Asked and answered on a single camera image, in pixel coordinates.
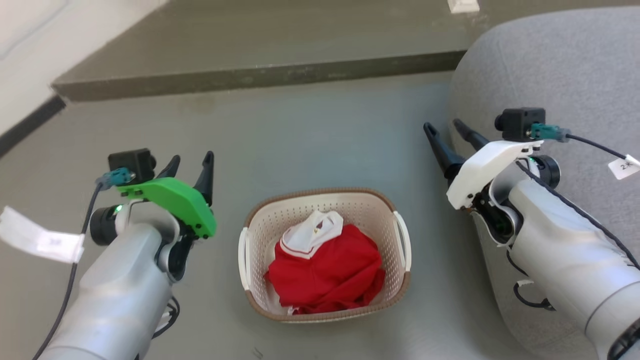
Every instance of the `gray sofa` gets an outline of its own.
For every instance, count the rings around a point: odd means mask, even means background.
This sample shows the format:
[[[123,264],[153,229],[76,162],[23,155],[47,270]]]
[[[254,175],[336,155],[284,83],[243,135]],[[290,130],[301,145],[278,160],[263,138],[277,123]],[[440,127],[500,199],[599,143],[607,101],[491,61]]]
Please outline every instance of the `gray sofa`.
[[[491,140],[505,108],[544,107],[547,122],[640,156],[640,6],[550,13],[484,34],[456,69],[451,118]],[[474,151],[451,128],[454,148]],[[591,213],[640,258],[640,175],[616,180],[611,155],[579,142],[551,143],[543,152],[560,164],[558,191]],[[524,276],[478,226],[484,259],[502,317],[514,337],[545,359],[596,359],[581,329],[557,312],[534,309],[513,295]],[[540,301],[534,286],[523,295]]]

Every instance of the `green plastic mount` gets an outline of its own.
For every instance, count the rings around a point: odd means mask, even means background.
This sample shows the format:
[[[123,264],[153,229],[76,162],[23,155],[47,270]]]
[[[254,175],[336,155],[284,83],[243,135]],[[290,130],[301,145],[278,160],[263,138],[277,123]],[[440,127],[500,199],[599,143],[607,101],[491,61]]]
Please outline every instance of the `green plastic mount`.
[[[162,177],[136,185],[118,186],[129,199],[147,199],[182,220],[203,238],[216,234],[216,218],[202,194],[174,177]]]

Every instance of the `beige plastic basket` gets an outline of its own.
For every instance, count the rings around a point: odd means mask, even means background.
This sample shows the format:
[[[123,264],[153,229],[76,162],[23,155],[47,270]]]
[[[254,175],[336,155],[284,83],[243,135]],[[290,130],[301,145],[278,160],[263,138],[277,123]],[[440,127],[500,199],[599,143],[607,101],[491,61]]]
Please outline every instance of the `beige plastic basket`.
[[[311,315],[287,315],[280,297],[264,280],[275,259],[275,244],[290,227],[313,210],[335,210],[345,224],[356,225],[378,244],[385,284],[365,307]],[[363,316],[394,305],[410,282],[411,242],[402,216],[382,194],[363,188],[334,188],[292,193],[260,203],[248,216],[238,244],[240,279],[249,303],[260,314],[279,322],[330,322]]]

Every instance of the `basket handle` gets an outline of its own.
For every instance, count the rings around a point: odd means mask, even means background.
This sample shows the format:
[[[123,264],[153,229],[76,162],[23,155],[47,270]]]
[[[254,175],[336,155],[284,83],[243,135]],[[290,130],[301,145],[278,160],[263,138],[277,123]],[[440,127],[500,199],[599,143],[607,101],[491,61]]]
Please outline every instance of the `basket handle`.
[[[398,249],[400,250],[400,255],[404,263],[404,270],[411,271],[411,240],[409,239],[409,230],[406,228],[402,215],[397,211],[394,211],[394,218],[400,230],[398,234]]]
[[[244,227],[240,233],[240,240],[238,241],[238,270],[240,271],[240,281],[244,290],[249,290],[251,285],[251,275],[249,274],[249,268],[247,267],[247,237],[249,228]]]

